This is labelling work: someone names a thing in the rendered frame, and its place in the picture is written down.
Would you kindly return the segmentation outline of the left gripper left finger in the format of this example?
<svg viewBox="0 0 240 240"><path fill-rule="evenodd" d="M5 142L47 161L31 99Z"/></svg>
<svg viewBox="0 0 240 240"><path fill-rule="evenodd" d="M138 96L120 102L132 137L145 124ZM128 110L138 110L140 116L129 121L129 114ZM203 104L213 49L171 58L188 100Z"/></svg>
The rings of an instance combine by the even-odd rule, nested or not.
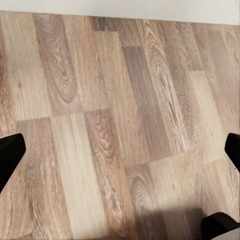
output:
<svg viewBox="0 0 240 240"><path fill-rule="evenodd" d="M0 193L26 152L21 133L0 138Z"/></svg>

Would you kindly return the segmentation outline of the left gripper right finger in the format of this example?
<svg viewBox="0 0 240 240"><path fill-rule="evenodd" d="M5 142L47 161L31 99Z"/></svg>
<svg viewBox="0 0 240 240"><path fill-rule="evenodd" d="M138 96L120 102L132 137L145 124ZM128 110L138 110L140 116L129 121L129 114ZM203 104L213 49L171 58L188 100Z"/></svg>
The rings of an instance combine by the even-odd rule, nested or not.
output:
<svg viewBox="0 0 240 240"><path fill-rule="evenodd" d="M224 150L240 173L240 135L229 133Z"/></svg>

